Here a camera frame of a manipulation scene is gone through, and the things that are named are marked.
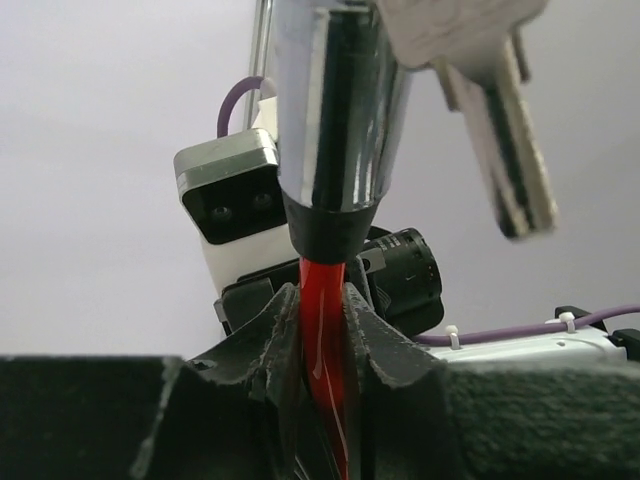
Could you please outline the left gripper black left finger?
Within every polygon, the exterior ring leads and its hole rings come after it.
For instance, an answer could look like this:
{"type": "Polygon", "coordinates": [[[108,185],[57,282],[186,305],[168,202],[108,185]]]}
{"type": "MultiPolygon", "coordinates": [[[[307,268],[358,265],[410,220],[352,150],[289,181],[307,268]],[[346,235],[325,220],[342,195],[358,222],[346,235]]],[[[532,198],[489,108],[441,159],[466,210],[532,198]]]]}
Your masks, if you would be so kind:
{"type": "Polygon", "coordinates": [[[175,356],[5,356],[5,479],[290,479],[300,351],[285,285],[241,329],[175,356]]]}

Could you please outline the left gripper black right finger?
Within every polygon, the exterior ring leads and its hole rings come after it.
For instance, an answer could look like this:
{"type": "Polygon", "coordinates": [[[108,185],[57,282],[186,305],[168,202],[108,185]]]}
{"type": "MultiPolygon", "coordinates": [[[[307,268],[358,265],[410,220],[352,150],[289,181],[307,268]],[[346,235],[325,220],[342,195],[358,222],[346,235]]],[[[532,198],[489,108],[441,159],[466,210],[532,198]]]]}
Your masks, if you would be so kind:
{"type": "Polygon", "coordinates": [[[446,362],[344,291],[354,479],[635,479],[634,362],[446,362]]]}

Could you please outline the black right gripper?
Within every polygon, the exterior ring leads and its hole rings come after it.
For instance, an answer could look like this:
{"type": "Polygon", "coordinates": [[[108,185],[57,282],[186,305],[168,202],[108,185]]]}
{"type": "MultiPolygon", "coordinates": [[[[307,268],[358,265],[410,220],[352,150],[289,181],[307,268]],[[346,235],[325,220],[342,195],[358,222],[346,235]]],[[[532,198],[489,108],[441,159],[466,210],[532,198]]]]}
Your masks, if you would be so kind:
{"type": "MultiPolygon", "coordinates": [[[[363,279],[350,271],[376,313],[408,337],[426,332],[444,318],[442,282],[434,254],[414,228],[394,233],[373,227],[359,258],[363,279]]],[[[286,283],[296,285],[298,261],[290,260],[240,279],[223,289],[214,311],[227,335],[253,319],[286,283]]]]}

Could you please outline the red cable lock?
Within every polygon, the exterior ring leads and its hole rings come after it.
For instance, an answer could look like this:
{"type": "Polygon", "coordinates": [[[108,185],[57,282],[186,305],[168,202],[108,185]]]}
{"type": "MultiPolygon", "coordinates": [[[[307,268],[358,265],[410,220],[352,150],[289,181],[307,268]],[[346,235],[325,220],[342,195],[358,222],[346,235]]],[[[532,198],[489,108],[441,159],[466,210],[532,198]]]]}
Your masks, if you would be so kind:
{"type": "Polygon", "coordinates": [[[345,266],[389,189],[408,77],[369,1],[284,1],[275,20],[279,183],[300,257],[301,340],[329,451],[346,478],[345,266]]]}

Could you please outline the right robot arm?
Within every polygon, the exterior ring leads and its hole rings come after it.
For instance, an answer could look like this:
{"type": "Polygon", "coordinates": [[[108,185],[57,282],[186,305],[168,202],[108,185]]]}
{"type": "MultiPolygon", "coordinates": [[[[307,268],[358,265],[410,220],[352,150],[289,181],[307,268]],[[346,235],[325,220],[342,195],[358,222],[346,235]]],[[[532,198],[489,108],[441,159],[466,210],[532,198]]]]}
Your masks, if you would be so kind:
{"type": "Polygon", "coordinates": [[[359,261],[345,274],[391,326],[449,362],[638,361],[636,329],[607,330],[606,320],[638,312],[622,306],[589,313],[574,306],[556,308],[542,324],[462,333],[451,326],[443,335],[429,329],[444,318],[441,275],[435,257],[414,228],[395,233],[373,227],[359,261]]]}

